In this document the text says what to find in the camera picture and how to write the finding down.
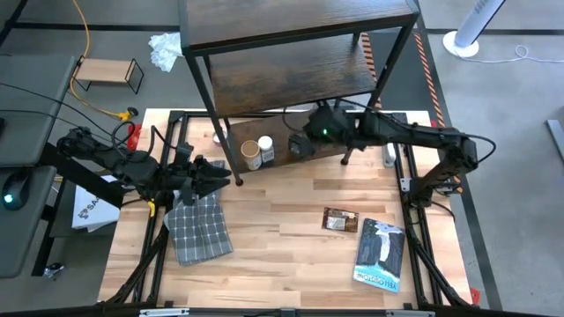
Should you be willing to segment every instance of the black computer mouse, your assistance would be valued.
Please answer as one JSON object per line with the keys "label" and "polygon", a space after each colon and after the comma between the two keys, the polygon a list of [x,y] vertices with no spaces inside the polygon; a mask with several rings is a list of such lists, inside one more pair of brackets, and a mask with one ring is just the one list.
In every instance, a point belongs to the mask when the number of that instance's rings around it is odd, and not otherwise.
{"label": "black computer mouse", "polygon": [[18,210],[29,198],[30,169],[20,169],[10,175],[2,186],[2,202],[7,210]]}

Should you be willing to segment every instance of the crumpled tissue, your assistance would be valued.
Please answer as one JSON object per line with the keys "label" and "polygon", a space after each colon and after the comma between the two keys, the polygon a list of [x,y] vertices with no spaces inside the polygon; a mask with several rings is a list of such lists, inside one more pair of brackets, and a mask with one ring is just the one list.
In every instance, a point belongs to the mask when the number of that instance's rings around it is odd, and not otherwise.
{"label": "crumpled tissue", "polygon": [[153,35],[149,45],[152,47],[151,63],[155,64],[162,71],[170,72],[176,58],[182,56],[180,33]]}

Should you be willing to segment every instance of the white cable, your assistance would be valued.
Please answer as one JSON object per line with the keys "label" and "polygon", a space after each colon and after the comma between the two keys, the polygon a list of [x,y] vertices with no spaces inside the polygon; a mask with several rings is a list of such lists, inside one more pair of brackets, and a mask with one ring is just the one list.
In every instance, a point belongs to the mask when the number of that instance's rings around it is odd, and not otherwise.
{"label": "white cable", "polygon": [[564,63],[564,60],[545,60],[545,59],[540,59],[540,58],[534,58],[534,57],[529,57],[529,48],[527,48],[524,45],[517,45],[515,47],[515,55],[517,55],[517,58],[512,58],[512,59],[508,59],[508,60],[499,60],[499,61],[480,61],[480,60],[474,60],[474,59],[470,59],[470,58],[466,58],[466,57],[461,57],[455,48],[455,53],[456,56],[460,59],[465,60],[466,62],[475,62],[475,63],[512,63],[512,62],[519,62],[522,60],[531,60],[533,62],[538,62],[538,63]]}

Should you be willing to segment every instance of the gray checkered cloth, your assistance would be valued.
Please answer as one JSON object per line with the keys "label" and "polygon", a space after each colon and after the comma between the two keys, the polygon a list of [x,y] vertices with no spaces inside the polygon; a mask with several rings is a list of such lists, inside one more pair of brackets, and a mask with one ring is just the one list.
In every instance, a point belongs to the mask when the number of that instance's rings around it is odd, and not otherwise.
{"label": "gray checkered cloth", "polygon": [[[223,167],[224,161],[212,162]],[[211,260],[233,252],[227,235],[226,220],[219,205],[219,190],[185,206],[176,199],[173,209],[165,215],[165,225],[170,231],[176,260],[181,266]]]}

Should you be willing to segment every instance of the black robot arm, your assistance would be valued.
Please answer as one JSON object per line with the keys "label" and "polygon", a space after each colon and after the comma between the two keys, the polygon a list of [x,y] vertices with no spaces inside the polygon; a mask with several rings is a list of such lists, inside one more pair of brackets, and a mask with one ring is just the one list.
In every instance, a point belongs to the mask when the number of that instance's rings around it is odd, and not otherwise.
{"label": "black robot arm", "polygon": [[437,129],[407,124],[405,115],[366,111],[356,126],[355,118],[340,108],[320,107],[309,116],[304,127],[313,143],[343,144],[364,151],[368,146],[389,143],[417,145],[442,150],[440,163],[423,177],[410,180],[409,196],[413,204],[431,205],[433,189],[453,176],[478,168],[476,144],[457,129]]}
{"label": "black robot arm", "polygon": [[141,198],[149,201],[161,191],[179,190],[184,204],[191,205],[194,196],[206,196],[228,185],[231,171],[212,166],[201,155],[190,162],[193,147],[187,143],[176,147],[174,163],[162,168],[147,151],[129,151],[107,146],[95,140],[88,128],[72,129],[57,142],[65,156],[90,160],[112,173],[122,184],[135,186]]}

